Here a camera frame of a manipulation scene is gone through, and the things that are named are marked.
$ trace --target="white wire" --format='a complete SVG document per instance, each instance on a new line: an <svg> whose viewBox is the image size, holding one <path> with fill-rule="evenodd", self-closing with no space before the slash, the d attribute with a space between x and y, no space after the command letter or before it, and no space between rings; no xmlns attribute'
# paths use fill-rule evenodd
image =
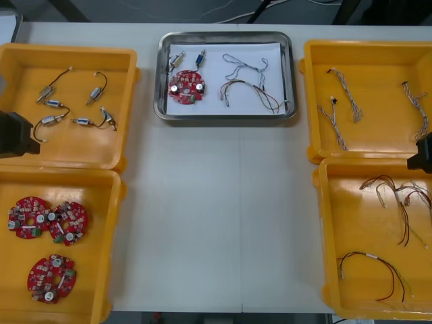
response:
<svg viewBox="0 0 432 324"><path fill-rule="evenodd" d="M277 0L277 1L274 1L274 2L270 3L268 6L266 6L265 9L269 9L270 7L273 7L274 5L280 5L281 3L284 3L284 2L287 2L287 1L289 1L289 0ZM213 23L214 24L224 24L226 22L232 22L233 20L236 20L236 19L239 19L239 18L251 16L254 13L255 13L255 11L248 12L248 13L243 13L242 15L238 15L238 16L233 17L233 18L228 18L226 20L222 20L221 22L213 22Z"/></svg>
<svg viewBox="0 0 432 324"><path fill-rule="evenodd" d="M314 3L315 5L328 5L328 6L341 5L341 3L322 3L314 0L308 0L308 1Z"/></svg>

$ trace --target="black object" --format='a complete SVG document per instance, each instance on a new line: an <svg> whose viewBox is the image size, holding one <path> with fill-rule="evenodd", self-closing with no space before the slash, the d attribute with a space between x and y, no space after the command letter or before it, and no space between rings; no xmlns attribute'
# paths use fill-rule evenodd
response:
<svg viewBox="0 0 432 324"><path fill-rule="evenodd" d="M39 154L41 145L30 137L32 127L17 113L0 111L0 158Z"/></svg>
<svg viewBox="0 0 432 324"><path fill-rule="evenodd" d="M420 139L416 145L418 153L407 160L408 169L432 173L432 133Z"/></svg>
<svg viewBox="0 0 432 324"><path fill-rule="evenodd" d="M333 20L333 25L346 25L359 3L360 0L343 0Z"/></svg>
<svg viewBox="0 0 432 324"><path fill-rule="evenodd" d="M249 18L247 24L253 24L255 22L255 20L257 20L257 18L264 12L265 8L267 8L267 6L270 4L270 2L271 2L271 0L264 0L260 4L258 9L254 12L252 17Z"/></svg>
<svg viewBox="0 0 432 324"><path fill-rule="evenodd" d="M91 22L70 0L48 0L69 22Z"/></svg>

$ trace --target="tray rim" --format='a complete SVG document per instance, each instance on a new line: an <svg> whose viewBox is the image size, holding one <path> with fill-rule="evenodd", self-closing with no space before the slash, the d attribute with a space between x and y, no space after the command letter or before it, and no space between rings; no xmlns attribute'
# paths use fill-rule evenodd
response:
<svg viewBox="0 0 432 324"><path fill-rule="evenodd" d="M282 56L281 56L281 63L282 63L282 79L283 79L283 91L286 93L290 90L290 87L287 85L287 72L286 68L287 65L290 67L290 73L288 74L291 78L291 85L292 85L292 110L287 112L284 115L167 115L165 113L162 113L159 108L166 109L166 102L167 102L167 78L163 77L165 74L164 70L166 67L165 58L164 57L164 49L165 47L170 46L174 43L167 43L171 42L171 39L173 37L223 37L223 38L234 38L232 41L225 41L222 44L263 44L263 43L279 43L281 44L282 48L286 47L286 49L282 49ZM257 41L253 42L251 40L242 41L245 37L274 37L279 38L280 41L277 41L273 39L272 41L268 42L262 42ZM221 42L205 42L206 44L221 44ZM182 44L201 44L199 42L188 42L185 41ZM155 94L153 97L153 109L158 117L164 120L285 120L293 117L297 112L297 91L296 91L296 79L294 77L294 59L292 56L292 42L291 39L282 32L170 32L166 35L164 35L161 40L159 41L159 47L158 47L158 53L157 53L157 67L156 67L156 77L155 77Z"/></svg>

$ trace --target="yellow plastic tray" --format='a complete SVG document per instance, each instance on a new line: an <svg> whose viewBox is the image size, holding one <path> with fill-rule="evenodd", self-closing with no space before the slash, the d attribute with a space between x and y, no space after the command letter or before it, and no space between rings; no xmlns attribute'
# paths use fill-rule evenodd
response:
<svg viewBox="0 0 432 324"><path fill-rule="evenodd" d="M108 285L111 246L126 186L109 170L0 167L0 323L100 323L110 311ZM6 226L8 210L25 196L38 196L56 207L76 201L89 214L86 235L75 246L53 243L48 232L33 240L17 238ZM32 266L50 254L75 261L78 279L56 305L35 302L27 290Z"/></svg>
<svg viewBox="0 0 432 324"><path fill-rule="evenodd" d="M331 68L345 74L354 100L364 111L357 124L339 80L326 73ZM300 71L306 85L311 162L326 157L405 159L416 153L414 133L423 118L401 83L408 81L414 96L430 93L420 102L432 120L432 43L310 40L304 46ZM348 152L339 148L329 120L317 110L322 105L331 112L330 96L338 100L337 126Z"/></svg>
<svg viewBox="0 0 432 324"><path fill-rule="evenodd" d="M413 236L406 247L397 245L404 226L398 215L393 192L380 193L388 208L377 198L375 186L359 190L367 179L387 174L399 186L414 180L432 190L432 175L408 171L401 159L338 159L321 162L313 173L318 190L323 239L325 286L323 299L343 318L432 319L432 223L428 208L420 198L411 196L406 207L410 226L428 244L425 247ZM380 262L353 256L344 263L344 279L336 258L361 250L393 264L412 286L412 298L398 282L393 297L376 302L391 292L392 277Z"/></svg>
<svg viewBox="0 0 432 324"><path fill-rule="evenodd" d="M39 155L2 159L0 164L73 167L86 169L116 169L126 167L124 148L128 135L134 84L140 73L136 69L136 53L130 49L98 49L91 47L57 47L43 45L7 44L0 47L0 76L6 88L0 96L0 110L15 111L34 126L43 117L57 115L62 109L37 105L39 92L62 71L73 70L55 84L50 99L60 100L71 109L67 119L51 127L40 127ZM108 77L108 85L101 98L86 106L89 94L104 85L101 71ZM99 106L104 106L118 123L118 131L83 127L70 120L89 117L102 121Z"/></svg>

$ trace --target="capacitor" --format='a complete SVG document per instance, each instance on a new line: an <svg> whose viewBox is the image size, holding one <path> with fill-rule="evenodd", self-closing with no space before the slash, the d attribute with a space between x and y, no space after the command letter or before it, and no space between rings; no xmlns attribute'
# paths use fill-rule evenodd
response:
<svg viewBox="0 0 432 324"><path fill-rule="evenodd" d="M9 221L7 223L7 228L11 231L11 230L16 230L17 228L20 227L20 222L19 221Z"/></svg>
<svg viewBox="0 0 432 324"><path fill-rule="evenodd" d="M203 92L204 92L204 86L203 86L201 83L198 83L198 84L195 86L195 88L196 88L196 91L197 91L198 93L203 93Z"/></svg>
<svg viewBox="0 0 432 324"><path fill-rule="evenodd" d="M69 278L72 278L73 276L75 276L75 274L76 274L76 271L73 269L68 269L65 271L65 276L69 277Z"/></svg>
<svg viewBox="0 0 432 324"><path fill-rule="evenodd" d="M66 240L69 241L69 242L75 240L75 237L76 237L76 236L75 236L74 233L67 233L67 234L66 234Z"/></svg>
<svg viewBox="0 0 432 324"><path fill-rule="evenodd" d="M52 264L54 268L60 268L60 266L63 264L63 260L56 258L53 260Z"/></svg>
<svg viewBox="0 0 432 324"><path fill-rule="evenodd" d="M55 221L58 218L59 218L59 215L56 214L56 213L54 213L54 212L52 212L52 211L48 214L48 220L49 221Z"/></svg>
<svg viewBox="0 0 432 324"><path fill-rule="evenodd" d="M33 238L38 238L42 235L42 230L40 228L32 228L31 235Z"/></svg>
<svg viewBox="0 0 432 324"><path fill-rule="evenodd" d="M46 292L43 297L47 302L50 302L55 299L55 297L57 297L57 292L55 290L51 290L50 292Z"/></svg>
<svg viewBox="0 0 432 324"><path fill-rule="evenodd" d="M171 93L178 95L178 93L179 93L178 86L176 86L176 85L171 86L170 91L171 91Z"/></svg>
<svg viewBox="0 0 432 324"><path fill-rule="evenodd" d="M65 236L64 235L57 235L54 239L54 243L63 243L65 241Z"/></svg>
<svg viewBox="0 0 432 324"><path fill-rule="evenodd" d="M44 223L47 220L48 220L47 215L39 214L39 215L36 216L36 222L38 222L38 223Z"/></svg>

